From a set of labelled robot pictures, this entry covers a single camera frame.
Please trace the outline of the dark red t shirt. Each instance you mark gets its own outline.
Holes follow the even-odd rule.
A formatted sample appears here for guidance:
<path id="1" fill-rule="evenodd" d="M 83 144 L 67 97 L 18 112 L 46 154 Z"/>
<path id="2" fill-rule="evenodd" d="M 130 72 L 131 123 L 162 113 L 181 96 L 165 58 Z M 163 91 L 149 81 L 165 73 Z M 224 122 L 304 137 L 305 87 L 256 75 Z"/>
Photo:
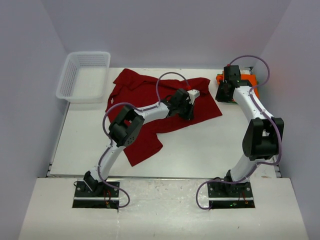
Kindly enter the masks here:
<path id="1" fill-rule="evenodd" d="M 161 99 L 173 95 L 177 89 L 196 89 L 200 96 L 195 100 L 194 118 L 185 120 L 175 115 L 145 124 L 137 140 L 124 150 L 131 166 L 143 162 L 163 148 L 158 134 L 165 134 L 195 125 L 206 120 L 222 116 L 209 91 L 210 80 L 204 77 L 190 78 L 188 81 L 177 79 L 158 80 L 156 77 L 141 75 L 131 69 L 124 69 L 114 81 L 107 106 L 118 103 L 130 103 L 140 108 L 152 105 Z"/>

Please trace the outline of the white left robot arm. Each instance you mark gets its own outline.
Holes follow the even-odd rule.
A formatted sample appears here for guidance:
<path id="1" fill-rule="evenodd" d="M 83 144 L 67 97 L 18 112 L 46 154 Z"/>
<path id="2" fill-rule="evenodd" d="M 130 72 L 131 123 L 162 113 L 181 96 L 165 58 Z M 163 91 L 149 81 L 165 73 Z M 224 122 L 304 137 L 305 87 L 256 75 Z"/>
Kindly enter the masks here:
<path id="1" fill-rule="evenodd" d="M 135 107 L 131 103 L 117 103 L 105 113 L 108 114 L 117 107 L 122 109 L 111 122 L 106 131 L 103 123 L 102 128 L 110 144 L 98 160 L 96 166 L 84 174 L 83 181 L 86 190 L 92 196 L 97 197 L 103 193 L 104 184 L 109 176 L 110 170 L 120 153 L 132 145 L 138 138 L 143 125 L 156 120 L 162 120 L 178 115 L 185 120 L 191 120 L 194 116 L 195 100 L 200 96 L 196 89 L 184 90 L 179 88 L 169 99 L 148 105 L 145 107 Z"/>

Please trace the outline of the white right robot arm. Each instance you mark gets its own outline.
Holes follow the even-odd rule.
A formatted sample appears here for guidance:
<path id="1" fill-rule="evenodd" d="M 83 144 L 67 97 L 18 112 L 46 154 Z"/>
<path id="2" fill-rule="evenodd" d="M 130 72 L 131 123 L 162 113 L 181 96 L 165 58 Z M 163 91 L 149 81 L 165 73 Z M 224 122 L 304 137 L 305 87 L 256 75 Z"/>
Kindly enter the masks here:
<path id="1" fill-rule="evenodd" d="M 242 183 L 260 165 L 274 166 L 282 157 L 284 121 L 266 110 L 257 97 L 254 86 L 242 79 L 238 65 L 228 64 L 223 68 L 223 79 L 218 81 L 215 99 L 221 103 L 236 102 L 243 111 L 248 127 L 242 140 L 242 151 L 238 163 L 227 172 L 223 191 L 233 197 L 241 191 Z"/>

